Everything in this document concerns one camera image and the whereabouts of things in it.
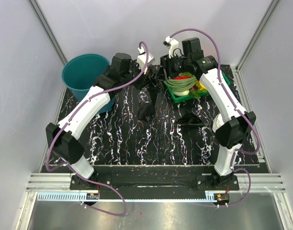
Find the black trash bag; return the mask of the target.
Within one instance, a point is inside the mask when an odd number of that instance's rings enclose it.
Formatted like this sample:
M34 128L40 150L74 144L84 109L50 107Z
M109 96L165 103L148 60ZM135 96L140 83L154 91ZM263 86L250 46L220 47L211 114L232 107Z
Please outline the black trash bag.
M139 90L138 119L146 120L156 111L157 95L164 89L165 74L161 65L151 65L134 86Z

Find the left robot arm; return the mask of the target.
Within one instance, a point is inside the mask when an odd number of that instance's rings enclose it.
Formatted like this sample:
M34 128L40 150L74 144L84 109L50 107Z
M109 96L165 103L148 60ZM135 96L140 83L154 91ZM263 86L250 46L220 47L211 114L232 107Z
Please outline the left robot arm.
M84 156L79 143L82 131L93 117L125 86L137 83L146 76L147 67L154 62L149 52L140 50L136 61L125 53L116 53L111 64L95 79L85 97L69 115L57 124L49 123L45 129L49 150L71 167L86 189L97 184L94 168Z

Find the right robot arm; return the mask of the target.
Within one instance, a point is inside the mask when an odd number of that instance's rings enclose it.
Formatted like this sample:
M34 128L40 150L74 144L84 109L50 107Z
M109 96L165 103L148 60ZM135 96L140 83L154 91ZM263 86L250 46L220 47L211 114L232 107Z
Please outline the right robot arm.
M216 175L211 178L215 189L221 190L228 184L227 176L232 173L234 157L251 132L256 121L254 112L247 112L232 94L213 56L205 56L197 37L178 42L166 37L163 42L169 48L160 64L167 75L164 81L177 97L197 95L193 90L207 91L219 109L214 123L214 132L219 142L219 153L214 165Z

